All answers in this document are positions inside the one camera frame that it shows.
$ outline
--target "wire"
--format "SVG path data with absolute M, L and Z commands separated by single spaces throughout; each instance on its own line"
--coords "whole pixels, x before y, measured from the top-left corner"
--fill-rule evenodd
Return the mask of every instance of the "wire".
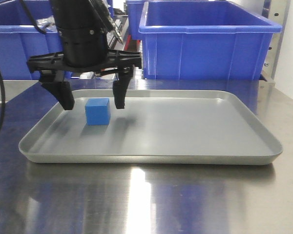
M 5 114 L 5 88 L 3 83 L 3 77 L 0 72 L 0 92 L 1 92 L 1 113 L 0 113 L 0 130 L 3 125 L 4 114 Z
M 35 29 L 42 33 L 42 34 L 46 34 L 46 32 L 44 30 L 41 30 L 38 25 L 37 22 L 35 21 L 34 17 L 32 16 L 32 14 L 30 13 L 30 10 L 28 9 L 27 5 L 25 4 L 25 2 L 23 0 L 20 0 L 21 6 L 23 7 L 26 15 L 28 16 L 30 22 L 32 23 L 32 25 L 35 27 Z

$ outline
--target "blue foam block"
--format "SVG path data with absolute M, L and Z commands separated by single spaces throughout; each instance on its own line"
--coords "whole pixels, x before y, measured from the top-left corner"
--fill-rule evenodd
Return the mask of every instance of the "blue foam block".
M 109 98 L 90 98 L 85 112 L 87 125 L 108 125 L 111 119 Z

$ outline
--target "tray rim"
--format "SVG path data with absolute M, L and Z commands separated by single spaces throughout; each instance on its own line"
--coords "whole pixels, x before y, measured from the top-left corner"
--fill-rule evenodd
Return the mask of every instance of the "tray rim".
M 73 91 L 74 99 L 95 98 L 93 95 L 93 92 L 96 93 L 95 97 L 102 97 L 102 95 L 100 94 L 103 93 L 105 97 L 113 98 L 113 91 L 111 89 L 78 89 Z M 187 97 L 188 95 L 191 95 L 191 94 L 195 94 L 198 97 Z M 200 97 L 202 94 L 208 94 L 211 97 Z M 78 155 L 78 158 L 89 157 L 89 156 L 97 158 L 96 161 L 90 159 L 89 161 L 83 160 L 83 162 L 81 162 L 80 160 L 67 160 L 67 157 L 76 156 L 75 154 L 57 154 L 57 157 L 59 158 L 65 157 L 65 162 L 61 160 L 47 160 L 47 161 L 37 160 L 35 159 L 35 157 L 37 156 L 52 157 L 52 155 L 32 153 L 29 150 L 28 151 L 24 150 L 22 145 L 24 144 L 24 142 L 26 142 L 27 138 L 31 134 L 33 134 L 34 131 L 37 131 L 36 128 L 39 127 L 41 122 L 45 120 L 45 117 L 47 115 L 53 114 L 53 112 L 60 114 L 64 111 L 62 108 L 59 108 L 60 104 L 57 102 L 20 140 L 18 144 L 19 151 L 23 155 L 25 155 L 27 159 L 36 163 L 171 163 L 171 164 L 190 163 L 190 164 L 227 164 L 227 165 L 266 165 L 274 161 L 274 159 L 277 158 L 283 152 L 282 143 L 270 132 L 268 128 L 265 127 L 265 125 L 260 121 L 260 119 L 236 95 L 230 92 L 218 91 L 218 90 L 154 90 L 154 89 L 128 90 L 126 97 L 127 98 L 203 98 L 203 99 L 213 98 L 213 99 L 224 99 L 224 100 L 231 99 L 231 101 L 237 102 L 238 107 L 242 108 L 243 111 L 248 112 L 247 113 L 248 117 L 251 118 L 252 121 L 255 121 L 256 124 L 258 124 L 260 128 L 263 128 L 267 132 L 267 134 L 270 135 L 272 140 L 274 140 L 276 144 L 278 144 L 279 150 L 273 155 L 263 155 L 263 156 L 245 155 L 243 156 L 244 160 L 246 161 L 248 161 L 247 158 L 249 158 L 250 161 L 252 161 L 252 158 L 256 158 L 256 160 L 258 161 L 258 163 L 250 163 L 250 164 L 249 163 L 247 164 L 246 163 L 232 163 L 230 162 L 230 158 L 232 159 L 238 156 L 237 155 L 228 156 L 225 154 L 224 155 L 202 155 L 202 156 L 200 155 L 197 155 L 197 156 L 193 156 L 193 155 L 168 155 L 168 156 L 167 155 L 124 155 L 124 154 L 112 154 L 112 155 L 111 154 L 104 154 L 104 155 L 80 154 Z M 217 163 L 217 158 L 224 157 L 224 156 L 227 159 L 229 159 L 229 161 L 227 163 Z

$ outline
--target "metal table surface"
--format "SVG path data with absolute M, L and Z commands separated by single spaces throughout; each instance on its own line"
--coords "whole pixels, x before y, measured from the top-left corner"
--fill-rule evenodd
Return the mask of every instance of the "metal table surface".
M 130 88 L 207 85 L 133 80 Z M 267 166 L 32 163 L 18 142 L 56 103 L 32 86 L 7 103 L 0 133 L 0 234 L 293 234 L 293 100 L 273 89 L 256 108 L 255 87 L 213 86 L 237 94 L 283 143 Z

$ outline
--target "blue storage container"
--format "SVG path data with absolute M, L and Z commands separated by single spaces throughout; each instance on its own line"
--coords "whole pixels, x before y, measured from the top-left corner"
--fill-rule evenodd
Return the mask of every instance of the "blue storage container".
M 52 15 L 48 0 L 26 0 L 25 3 L 35 19 Z M 27 59 L 61 50 L 58 33 L 37 32 L 18 0 L 0 3 L 0 70 L 4 79 L 38 79 L 39 72 L 30 74 Z
M 134 40 L 142 40 L 143 35 L 139 33 L 139 23 L 141 19 L 143 5 L 146 1 L 152 1 L 152 0 L 126 0 L 130 34 L 131 34 L 131 38 Z
M 230 1 L 145 2 L 144 76 L 258 80 L 282 26 Z

